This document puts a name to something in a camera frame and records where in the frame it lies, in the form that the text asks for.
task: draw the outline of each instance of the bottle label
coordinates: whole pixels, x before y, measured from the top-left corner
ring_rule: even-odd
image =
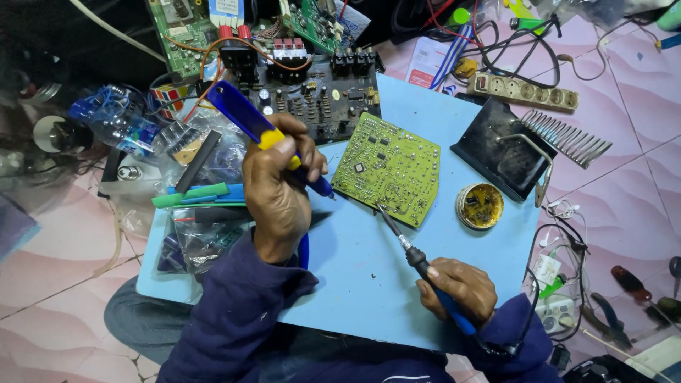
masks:
[[[128,137],[117,148],[128,154],[148,157],[153,152],[151,142],[161,128],[141,117],[133,118]]]

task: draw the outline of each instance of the navy blue jacket sleeve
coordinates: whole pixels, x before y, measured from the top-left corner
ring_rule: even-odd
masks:
[[[515,343],[531,311],[532,305],[525,294],[509,299],[496,310],[491,321],[480,332],[482,339],[496,344]],[[562,382],[557,370],[546,363],[552,347],[539,316],[532,312],[530,328],[516,357],[498,361],[486,358],[476,350],[470,350],[467,356],[473,367],[482,371],[490,382]]]
[[[270,335],[285,304],[318,281],[307,270],[260,260],[251,235],[242,236],[207,272],[203,296],[161,366],[158,383],[257,381],[253,351]]]

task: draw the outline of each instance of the ribbon cable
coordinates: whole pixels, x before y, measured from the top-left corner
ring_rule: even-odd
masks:
[[[471,36],[473,36],[473,27],[468,24],[462,25],[461,28],[459,28],[458,33],[467,38],[471,38]],[[440,65],[440,69],[437,70],[435,77],[430,83],[430,87],[428,87],[429,89],[435,89],[440,86],[445,77],[447,77],[454,68],[454,65],[459,60],[459,56],[461,56],[466,46],[468,46],[468,40],[462,37],[457,36],[454,41],[452,41],[452,44],[449,46],[449,50],[445,55],[445,59],[442,61],[442,65]]]

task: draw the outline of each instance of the red screwdriver handle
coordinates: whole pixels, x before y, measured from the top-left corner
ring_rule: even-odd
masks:
[[[624,291],[631,294],[636,301],[648,302],[652,299],[650,291],[647,291],[643,283],[634,274],[630,273],[629,270],[621,266],[615,266],[610,273],[612,273],[612,276],[615,277],[615,280],[622,286]]]

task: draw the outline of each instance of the pliers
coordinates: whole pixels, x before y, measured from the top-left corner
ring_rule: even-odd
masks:
[[[596,318],[594,310],[587,305],[582,305],[580,307],[584,319],[586,319],[587,322],[591,323],[598,331],[601,332],[601,334],[603,334],[604,340],[615,341],[623,348],[630,349],[632,345],[629,337],[624,333],[624,323],[617,318],[617,314],[615,314],[615,310],[612,308],[610,303],[608,303],[608,301],[597,292],[592,293],[591,298],[593,298],[593,300],[596,301],[596,303],[598,303],[603,309],[603,314],[605,315],[607,324]]]

